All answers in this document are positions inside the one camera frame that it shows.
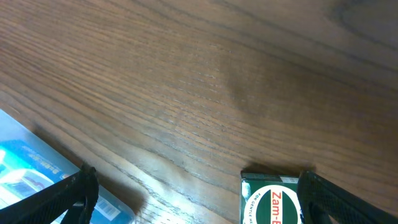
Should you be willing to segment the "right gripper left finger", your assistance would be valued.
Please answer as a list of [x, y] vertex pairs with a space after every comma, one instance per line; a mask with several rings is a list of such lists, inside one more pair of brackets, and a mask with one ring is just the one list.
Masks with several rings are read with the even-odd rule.
[[61, 214], [62, 223], [89, 224], [99, 197], [94, 167], [79, 172], [1, 210], [3, 224], [49, 224]]

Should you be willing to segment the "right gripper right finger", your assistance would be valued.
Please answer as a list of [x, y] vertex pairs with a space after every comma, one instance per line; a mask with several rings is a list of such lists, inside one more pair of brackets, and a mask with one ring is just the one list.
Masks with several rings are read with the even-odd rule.
[[381, 210], [314, 172], [303, 171], [298, 179], [300, 220], [305, 224], [385, 224], [397, 217]]

